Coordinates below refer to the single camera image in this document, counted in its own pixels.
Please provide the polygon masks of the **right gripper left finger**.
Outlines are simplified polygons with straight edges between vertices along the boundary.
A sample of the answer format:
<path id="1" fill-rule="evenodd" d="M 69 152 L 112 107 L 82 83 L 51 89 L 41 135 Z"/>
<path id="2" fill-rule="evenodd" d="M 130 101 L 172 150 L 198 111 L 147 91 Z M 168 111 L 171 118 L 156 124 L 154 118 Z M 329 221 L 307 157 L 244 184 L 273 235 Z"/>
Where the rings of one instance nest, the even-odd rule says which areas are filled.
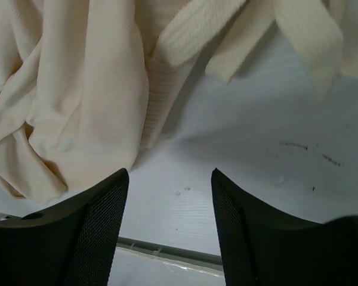
<path id="1" fill-rule="evenodd" d="M 0 221 L 0 285 L 107 285 L 128 195 L 118 170 L 90 189 Z"/>

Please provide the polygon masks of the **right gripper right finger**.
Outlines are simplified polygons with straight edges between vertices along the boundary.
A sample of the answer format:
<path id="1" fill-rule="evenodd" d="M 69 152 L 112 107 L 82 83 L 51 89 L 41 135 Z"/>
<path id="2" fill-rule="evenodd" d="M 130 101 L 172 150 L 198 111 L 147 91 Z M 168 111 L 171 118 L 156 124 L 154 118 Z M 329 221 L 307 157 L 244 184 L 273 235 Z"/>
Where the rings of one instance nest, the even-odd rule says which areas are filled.
<path id="1" fill-rule="evenodd" d="M 227 285 L 358 285 L 358 216 L 316 223 L 211 175 Z"/>

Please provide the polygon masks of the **beige trousers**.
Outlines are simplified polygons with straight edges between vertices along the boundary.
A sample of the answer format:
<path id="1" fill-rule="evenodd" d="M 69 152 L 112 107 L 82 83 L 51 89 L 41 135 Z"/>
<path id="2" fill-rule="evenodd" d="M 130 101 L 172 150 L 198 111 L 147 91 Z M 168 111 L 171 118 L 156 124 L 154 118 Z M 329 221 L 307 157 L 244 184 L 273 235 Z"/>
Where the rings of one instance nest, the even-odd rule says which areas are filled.
<path id="1" fill-rule="evenodd" d="M 346 1 L 0 1 L 0 188 L 47 203 L 129 169 L 159 136 L 198 54 L 223 82 L 272 24 L 318 97 L 358 77 Z"/>

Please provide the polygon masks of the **aluminium front rail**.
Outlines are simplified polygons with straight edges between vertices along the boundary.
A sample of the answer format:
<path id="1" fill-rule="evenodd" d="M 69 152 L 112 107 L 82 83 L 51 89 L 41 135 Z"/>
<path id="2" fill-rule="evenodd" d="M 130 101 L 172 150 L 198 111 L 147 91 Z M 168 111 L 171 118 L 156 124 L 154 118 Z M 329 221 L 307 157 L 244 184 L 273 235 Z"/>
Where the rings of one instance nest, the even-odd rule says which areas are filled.
<path id="1" fill-rule="evenodd" d="M 118 237 L 117 246 L 155 257 L 176 260 L 196 266 L 215 269 L 217 271 L 223 271 L 221 257 L 213 254 L 149 243 L 146 241 L 132 240 L 124 237 Z"/>

